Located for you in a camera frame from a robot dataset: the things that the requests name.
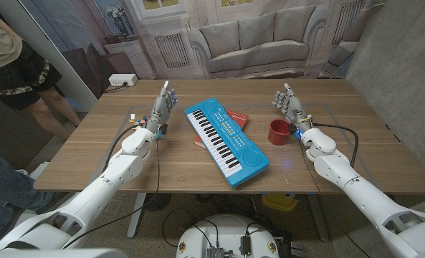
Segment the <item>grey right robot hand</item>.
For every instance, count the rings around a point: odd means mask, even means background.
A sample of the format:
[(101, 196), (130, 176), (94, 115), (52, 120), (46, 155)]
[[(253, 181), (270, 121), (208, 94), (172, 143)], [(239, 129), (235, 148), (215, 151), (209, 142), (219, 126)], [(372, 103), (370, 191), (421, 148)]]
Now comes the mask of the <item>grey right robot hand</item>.
[(284, 83), (286, 93), (276, 91), (272, 104), (285, 115), (285, 120), (294, 125), (301, 133), (311, 129), (310, 115), (305, 111), (300, 99), (287, 82)]

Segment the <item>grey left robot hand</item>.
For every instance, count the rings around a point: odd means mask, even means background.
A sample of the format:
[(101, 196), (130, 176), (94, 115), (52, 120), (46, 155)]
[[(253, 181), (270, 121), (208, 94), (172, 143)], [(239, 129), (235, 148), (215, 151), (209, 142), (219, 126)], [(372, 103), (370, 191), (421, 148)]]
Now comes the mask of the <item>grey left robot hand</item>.
[(162, 124), (168, 121), (171, 111), (178, 101), (175, 90), (170, 90), (168, 84), (169, 81), (166, 80), (148, 116), (147, 126), (145, 128), (152, 133), (156, 133)]

